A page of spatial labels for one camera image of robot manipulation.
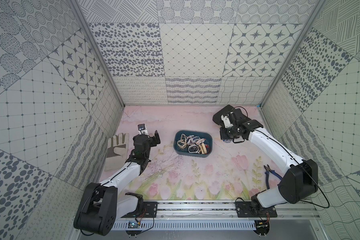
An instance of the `table surface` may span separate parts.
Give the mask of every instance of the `table surface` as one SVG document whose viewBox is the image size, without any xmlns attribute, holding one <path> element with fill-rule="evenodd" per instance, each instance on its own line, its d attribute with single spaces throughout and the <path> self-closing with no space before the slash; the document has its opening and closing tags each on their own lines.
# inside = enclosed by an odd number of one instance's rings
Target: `table surface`
<svg viewBox="0 0 360 240">
<path fill-rule="evenodd" d="M 243 106 L 249 118 L 263 120 L 256 107 Z M 265 170 L 269 164 L 278 174 L 276 164 L 250 141 L 225 143 L 220 139 L 220 126 L 212 116 L 222 106 L 126 106 L 116 131 L 129 133 L 129 150 L 132 137 L 138 134 L 137 125 L 145 123 L 152 136 L 158 131 L 161 144 L 151 148 L 152 160 L 145 171 L 122 190 L 142 194 L 144 200 L 226 200 L 250 199 L 265 190 Z M 213 150 L 206 158 L 178 155 L 173 148 L 179 130 L 207 132 L 213 138 Z M 103 171 L 104 180 L 116 171 Z M 279 179 L 270 175 L 269 185 L 276 186 Z"/>
</svg>

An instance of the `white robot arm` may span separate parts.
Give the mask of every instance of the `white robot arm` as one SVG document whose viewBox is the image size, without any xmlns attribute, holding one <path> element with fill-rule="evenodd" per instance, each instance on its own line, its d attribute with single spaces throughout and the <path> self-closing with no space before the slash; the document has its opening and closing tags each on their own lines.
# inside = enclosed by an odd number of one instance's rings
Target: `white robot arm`
<svg viewBox="0 0 360 240">
<path fill-rule="evenodd" d="M 284 173 L 278 186 L 251 198 L 253 207 L 267 208 L 285 202 L 294 204 L 317 191 L 317 164 L 311 159 L 304 160 L 288 150 L 258 121 L 248 118 L 240 109 L 231 105 L 217 112 L 213 116 L 213 121 L 221 126 L 222 140 L 232 139 L 234 143 L 251 141 L 264 151 Z M 240 137 L 243 141 L 235 142 L 235 139 Z"/>
<path fill-rule="evenodd" d="M 116 219 L 128 213 L 135 217 L 141 215 L 142 195 L 129 192 L 118 199 L 120 191 L 145 170 L 150 162 L 150 148 L 160 144 L 157 131 L 154 137 L 150 137 L 144 124 L 138 128 L 140 134 L 133 137 L 135 149 L 124 166 L 108 179 L 92 182 L 85 188 L 74 219 L 76 229 L 105 236 Z"/>
</svg>

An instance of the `work glove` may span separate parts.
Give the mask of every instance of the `work glove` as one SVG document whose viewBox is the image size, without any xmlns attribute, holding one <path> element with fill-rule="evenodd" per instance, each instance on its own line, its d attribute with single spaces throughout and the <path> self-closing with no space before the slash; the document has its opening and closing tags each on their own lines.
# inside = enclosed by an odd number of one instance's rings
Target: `work glove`
<svg viewBox="0 0 360 240">
<path fill-rule="evenodd" d="M 104 171 L 119 170 L 128 155 L 129 133 L 119 133 L 108 139 L 107 158 Z"/>
</svg>

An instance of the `pliers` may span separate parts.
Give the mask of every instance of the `pliers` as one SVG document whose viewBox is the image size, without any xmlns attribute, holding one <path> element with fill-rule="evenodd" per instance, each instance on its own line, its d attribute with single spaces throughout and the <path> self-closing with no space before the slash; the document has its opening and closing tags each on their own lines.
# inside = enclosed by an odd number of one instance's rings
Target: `pliers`
<svg viewBox="0 0 360 240">
<path fill-rule="evenodd" d="M 273 175 L 275 175 L 278 179 L 283 179 L 280 175 L 278 175 L 274 170 L 272 170 L 269 165 L 267 164 L 267 166 L 264 165 L 265 168 L 265 184 L 267 185 L 267 189 L 270 189 L 269 187 L 269 173 L 272 173 Z"/>
</svg>

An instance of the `plastic tray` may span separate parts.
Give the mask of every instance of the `plastic tray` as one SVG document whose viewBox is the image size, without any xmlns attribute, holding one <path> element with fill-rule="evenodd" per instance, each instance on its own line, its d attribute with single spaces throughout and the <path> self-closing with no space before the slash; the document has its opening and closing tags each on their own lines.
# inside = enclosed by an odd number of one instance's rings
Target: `plastic tray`
<svg viewBox="0 0 360 240">
<path fill-rule="evenodd" d="M 200 138 L 205 138 L 204 144 L 209 146 L 209 149 L 207 149 L 208 154 L 190 153 L 190 152 L 188 152 L 188 147 L 186 147 L 185 149 L 179 148 L 179 146 L 177 146 L 177 141 L 180 140 L 180 137 L 182 134 L 185 134 L 186 136 L 195 135 L 195 136 L 199 136 Z M 181 130 L 181 131 L 178 131 L 175 135 L 175 140 L 173 141 L 173 148 L 179 155 L 186 155 L 186 156 L 192 156 L 192 157 L 207 157 L 212 152 L 212 137 L 211 137 L 211 135 L 209 135 L 206 132 Z"/>
</svg>

